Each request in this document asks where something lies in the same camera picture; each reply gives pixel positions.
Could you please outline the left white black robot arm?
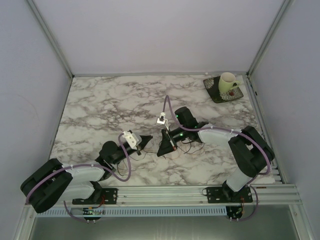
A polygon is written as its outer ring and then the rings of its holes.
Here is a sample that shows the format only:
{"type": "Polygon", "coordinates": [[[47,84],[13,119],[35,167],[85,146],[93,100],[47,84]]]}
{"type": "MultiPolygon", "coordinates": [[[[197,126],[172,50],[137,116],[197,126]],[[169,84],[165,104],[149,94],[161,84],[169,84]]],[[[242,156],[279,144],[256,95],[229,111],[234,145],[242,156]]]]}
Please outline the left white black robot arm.
{"type": "Polygon", "coordinates": [[[26,203],[37,213],[43,213],[63,201],[75,205],[103,205],[108,202],[108,194],[114,199],[117,192],[103,188],[100,182],[114,176],[115,166],[122,160],[134,153],[140,155],[153,138],[131,131],[122,133],[121,137],[124,142],[105,142],[93,163],[67,165],[57,158],[49,159],[21,184],[26,203]]]}

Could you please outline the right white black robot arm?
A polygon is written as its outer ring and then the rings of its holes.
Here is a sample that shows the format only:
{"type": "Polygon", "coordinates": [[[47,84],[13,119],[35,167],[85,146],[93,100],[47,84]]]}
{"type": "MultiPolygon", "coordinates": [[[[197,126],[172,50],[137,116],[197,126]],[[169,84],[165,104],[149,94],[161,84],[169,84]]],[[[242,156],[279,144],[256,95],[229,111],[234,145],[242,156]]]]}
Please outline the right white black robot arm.
{"type": "Polygon", "coordinates": [[[235,202],[246,195],[242,193],[247,184],[256,178],[264,168],[271,168],[274,151],[252,126],[241,130],[223,129],[208,122],[198,122],[187,107],[175,111],[178,128],[170,130],[166,114],[161,112],[157,124],[164,125],[162,140],[157,156],[174,152],[178,142],[190,139],[192,142],[213,144],[229,148],[237,164],[235,171],[222,184],[219,200],[235,202]]]}

